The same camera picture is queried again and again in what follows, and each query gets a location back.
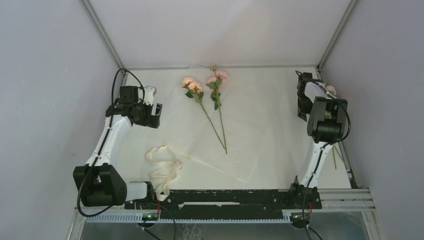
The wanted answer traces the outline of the pink fake rose stem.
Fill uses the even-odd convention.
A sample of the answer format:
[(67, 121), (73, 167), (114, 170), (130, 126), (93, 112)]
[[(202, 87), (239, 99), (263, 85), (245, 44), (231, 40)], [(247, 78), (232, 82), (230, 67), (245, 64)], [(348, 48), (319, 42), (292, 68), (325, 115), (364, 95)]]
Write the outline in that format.
[(224, 142), (222, 141), (221, 137), (219, 136), (215, 125), (213, 124), (204, 104), (203, 104), (203, 98), (204, 98), (204, 90), (203, 87), (201, 86), (201, 84), (196, 81), (194, 78), (192, 77), (184, 77), (182, 79), (182, 88), (186, 89), (187, 92), (185, 93), (185, 96), (189, 99), (193, 99), (201, 108), (202, 112), (205, 114), (206, 119), (208, 120), (208, 122), (210, 123), (213, 132), (215, 133), (216, 137), (218, 138), (218, 141), (220, 143), (220, 145), (222, 146), (222, 148), (224, 150), (227, 150)]
[(337, 98), (337, 96), (336, 96), (337, 91), (336, 91), (334, 86), (325, 83), (324, 87), (325, 87), (325, 90), (326, 90), (326, 96), (332, 97), (332, 98)]
[(227, 140), (226, 140), (224, 123), (222, 118), (222, 110), (221, 110), (222, 103), (221, 103), (220, 88), (228, 80), (228, 74), (225, 71), (218, 70), (218, 67), (216, 65), (212, 66), (210, 70), (213, 72), (214, 76), (208, 79), (206, 86), (212, 90), (210, 94), (210, 98), (214, 102), (214, 109), (218, 110), (219, 112), (219, 119), (220, 119), (222, 136), (223, 136), (223, 147), (224, 147), (225, 153), (227, 154), (228, 148), (227, 148)]
[(345, 161), (345, 159), (344, 159), (344, 157), (343, 157), (343, 155), (342, 155), (342, 153), (341, 153), (338, 145), (334, 144), (332, 146), (331, 153), (332, 153), (333, 165), (334, 165), (334, 169), (335, 170), (338, 169), (338, 167), (337, 167), (338, 159), (343, 163), (344, 168), (347, 167), (346, 161)]

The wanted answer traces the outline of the translucent white wrapping paper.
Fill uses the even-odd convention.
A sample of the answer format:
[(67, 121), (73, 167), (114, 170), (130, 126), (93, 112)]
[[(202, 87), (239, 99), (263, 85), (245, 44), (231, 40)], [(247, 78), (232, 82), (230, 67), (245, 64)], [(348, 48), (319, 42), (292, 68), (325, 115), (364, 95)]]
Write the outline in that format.
[(150, 146), (167, 145), (179, 156), (222, 172), (241, 182), (252, 172), (268, 142), (268, 128), (279, 98), (279, 81), (268, 68), (218, 68), (228, 74), (220, 87), (222, 120), (227, 154), (201, 107), (185, 96), (183, 78), (194, 78), (203, 90), (203, 105), (224, 142), (219, 111), (214, 109), (212, 90), (206, 86), (214, 73), (204, 66), (187, 69), (140, 70), (137, 75), (156, 87), (163, 104), (160, 127), (144, 130)]

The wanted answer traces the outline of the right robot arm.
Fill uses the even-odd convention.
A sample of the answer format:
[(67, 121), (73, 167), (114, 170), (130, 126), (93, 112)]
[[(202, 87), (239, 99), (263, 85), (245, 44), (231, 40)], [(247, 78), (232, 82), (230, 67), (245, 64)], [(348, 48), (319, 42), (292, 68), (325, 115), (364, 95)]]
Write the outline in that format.
[(310, 145), (302, 171), (290, 187), (289, 203), (302, 208), (318, 197), (319, 176), (333, 146), (347, 138), (351, 120), (348, 101), (337, 98), (335, 90), (310, 72), (296, 70), (297, 116), (306, 122)]

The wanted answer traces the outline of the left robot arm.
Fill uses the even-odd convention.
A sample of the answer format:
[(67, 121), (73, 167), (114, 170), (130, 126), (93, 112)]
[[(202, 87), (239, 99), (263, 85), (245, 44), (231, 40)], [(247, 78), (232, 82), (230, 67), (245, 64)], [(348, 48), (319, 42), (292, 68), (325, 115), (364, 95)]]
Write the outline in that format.
[(125, 181), (115, 168), (134, 125), (160, 126), (162, 104), (154, 103), (156, 88), (147, 86), (141, 93), (143, 97), (136, 86), (120, 87), (119, 97), (105, 112), (104, 129), (93, 154), (83, 166), (75, 167), (73, 179), (83, 206), (120, 206), (133, 200), (145, 209), (155, 205), (157, 196), (149, 181)]

